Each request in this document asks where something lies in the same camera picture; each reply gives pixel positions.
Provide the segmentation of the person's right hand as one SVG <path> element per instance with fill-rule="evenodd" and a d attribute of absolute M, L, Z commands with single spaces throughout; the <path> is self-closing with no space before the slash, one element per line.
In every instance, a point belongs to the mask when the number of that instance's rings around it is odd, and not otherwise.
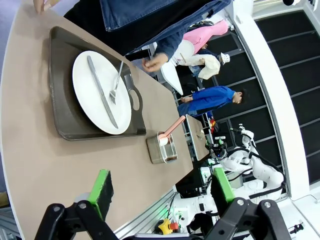
<path fill-rule="evenodd" d="M 38 14 L 54 7 L 60 0 L 33 0 L 33 6 Z"/>

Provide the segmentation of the person's left hand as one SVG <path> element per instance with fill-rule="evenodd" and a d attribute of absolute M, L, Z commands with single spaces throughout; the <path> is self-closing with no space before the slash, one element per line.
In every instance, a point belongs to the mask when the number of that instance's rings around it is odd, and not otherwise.
<path fill-rule="evenodd" d="M 168 57 L 165 53 L 157 53 L 152 59 L 142 60 L 142 67 L 146 72 L 157 72 L 160 68 L 168 62 Z"/>

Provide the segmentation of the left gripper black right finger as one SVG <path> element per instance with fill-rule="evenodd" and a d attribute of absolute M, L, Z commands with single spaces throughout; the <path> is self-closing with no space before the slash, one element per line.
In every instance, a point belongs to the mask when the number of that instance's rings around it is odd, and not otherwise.
<path fill-rule="evenodd" d="M 206 240 L 231 240 L 238 230 L 248 231 L 255 240 L 291 239 L 277 203 L 266 199 L 255 204 L 235 197 L 222 168 L 213 171 L 211 195 L 219 220 L 205 235 Z"/>

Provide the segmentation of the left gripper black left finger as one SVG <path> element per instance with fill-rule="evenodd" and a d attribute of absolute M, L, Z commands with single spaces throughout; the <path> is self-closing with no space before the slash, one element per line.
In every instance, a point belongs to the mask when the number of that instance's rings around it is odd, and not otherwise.
<path fill-rule="evenodd" d="M 86 232 L 92 240 L 116 240 L 106 223 L 114 189 L 111 172 L 102 169 L 84 200 L 65 207 L 52 203 L 47 208 L 35 235 L 36 240 L 73 240 Z"/>

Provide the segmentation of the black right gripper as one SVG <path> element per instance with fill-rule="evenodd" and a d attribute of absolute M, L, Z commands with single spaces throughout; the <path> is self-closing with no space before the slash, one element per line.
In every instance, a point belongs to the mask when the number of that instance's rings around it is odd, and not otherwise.
<path fill-rule="evenodd" d="M 213 153 L 218 160 L 222 160 L 227 157 L 227 144 L 215 143 L 212 146 Z"/>

